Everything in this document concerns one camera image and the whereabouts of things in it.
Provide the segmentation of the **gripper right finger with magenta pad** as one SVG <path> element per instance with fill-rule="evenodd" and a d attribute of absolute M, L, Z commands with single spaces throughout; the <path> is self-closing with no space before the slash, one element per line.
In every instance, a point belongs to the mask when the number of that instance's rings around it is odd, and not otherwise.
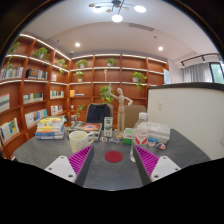
<path fill-rule="evenodd" d="M 143 185 L 147 185 L 180 170 L 180 167 L 169 157 L 156 156 L 139 146 L 134 147 L 133 155 Z"/>

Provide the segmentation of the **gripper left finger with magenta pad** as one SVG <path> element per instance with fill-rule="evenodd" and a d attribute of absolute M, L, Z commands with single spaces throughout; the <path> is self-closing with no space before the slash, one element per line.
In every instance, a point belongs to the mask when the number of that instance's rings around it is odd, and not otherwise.
<path fill-rule="evenodd" d="M 64 155 L 59 156 L 45 170 L 79 186 L 83 186 L 93 156 L 94 146 L 90 145 L 68 157 Z"/>

